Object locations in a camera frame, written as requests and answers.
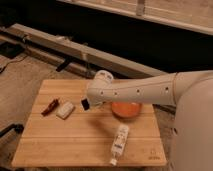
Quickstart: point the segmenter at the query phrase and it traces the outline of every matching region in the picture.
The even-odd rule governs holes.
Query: dark object
[[[84,110],[88,110],[90,108],[87,99],[81,100],[81,104],[82,104]]]
[[[11,124],[0,132],[0,138],[7,134],[10,130],[14,129],[17,134],[21,134],[24,130],[24,126],[21,124]]]
[[[0,54],[10,59],[15,58],[22,52],[24,52],[24,48],[19,44],[4,42],[0,45]]]
[[[21,134],[24,130],[24,126],[22,124],[11,124],[8,127],[4,128],[0,131],[0,138],[7,134],[10,130],[14,129],[17,134]],[[4,167],[0,167],[0,171],[11,171]],[[24,171],[24,169],[16,169],[15,171]]]
[[[70,59],[65,59],[65,61],[58,66],[58,68],[56,69],[56,71],[60,72],[62,71],[64,68],[66,68],[72,61]]]
[[[73,41],[163,71],[213,68],[210,35],[55,0],[0,0],[0,6],[16,9],[24,26],[72,36]]]
[[[2,45],[2,44],[4,44],[6,41],[4,41],[4,40],[0,40],[0,46]]]
[[[0,7],[0,27],[10,27],[18,21],[17,11],[13,8]]]
[[[168,106],[168,105],[154,105],[154,106],[172,115],[175,115],[176,113],[176,107],[174,106]]]
[[[56,107],[58,107],[59,101],[58,99],[54,99],[48,107],[41,113],[43,116],[48,115],[50,112],[52,112]]]

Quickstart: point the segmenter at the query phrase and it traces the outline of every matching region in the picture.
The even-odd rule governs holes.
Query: white sponge
[[[111,158],[110,164],[113,165],[113,166],[116,166],[117,165],[117,160],[115,158]]]
[[[66,119],[74,110],[75,106],[70,103],[64,103],[59,109],[56,116],[60,117],[61,119]]]

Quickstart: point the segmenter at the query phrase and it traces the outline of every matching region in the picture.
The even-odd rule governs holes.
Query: cable
[[[13,61],[9,61],[8,63],[6,63],[5,66],[3,67],[0,67],[0,74],[2,74],[4,72],[4,70],[8,67],[8,65],[12,64],[12,63],[19,63],[19,62],[22,62],[23,60],[25,60],[31,53],[31,51],[28,49],[28,46],[26,44],[26,39],[27,39],[27,36],[24,35],[24,37],[22,38],[22,41],[24,43],[24,49],[25,49],[25,55],[24,57],[22,57],[22,59],[19,59],[19,60],[13,60]]]
[[[86,78],[91,78],[92,77],[92,72],[91,72],[91,66],[90,66],[90,63],[88,61],[88,58],[87,58],[87,53],[85,52],[82,52],[82,57],[83,57],[83,60],[85,61],[85,68],[86,68],[86,72],[85,72],[85,77]]]
[[[22,57],[22,59],[20,60],[15,60],[15,61],[10,61],[8,63],[6,63],[5,66],[0,68],[0,74],[4,72],[4,70],[8,67],[8,65],[12,64],[12,63],[18,63],[18,62],[22,62],[23,60],[25,60],[28,57],[28,55],[26,54],[24,57]]]

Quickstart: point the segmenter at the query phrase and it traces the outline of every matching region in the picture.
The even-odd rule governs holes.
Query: floor
[[[0,67],[8,61],[7,58],[0,56]],[[0,130],[11,123],[25,124],[31,110],[37,91],[44,79],[79,79],[76,74],[55,71],[55,66],[44,63],[33,57],[28,56],[24,61],[9,65],[0,74]],[[155,108],[158,119],[161,137],[163,140],[166,157],[169,157],[169,146],[171,141],[171,128],[174,116]],[[0,166],[10,168],[11,161],[18,145],[20,135],[10,132],[0,139]],[[29,168],[27,171],[167,171],[168,168]]]

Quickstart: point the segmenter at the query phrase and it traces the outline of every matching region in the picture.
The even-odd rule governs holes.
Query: orange object
[[[122,118],[130,118],[139,115],[141,103],[112,102],[112,111]]]

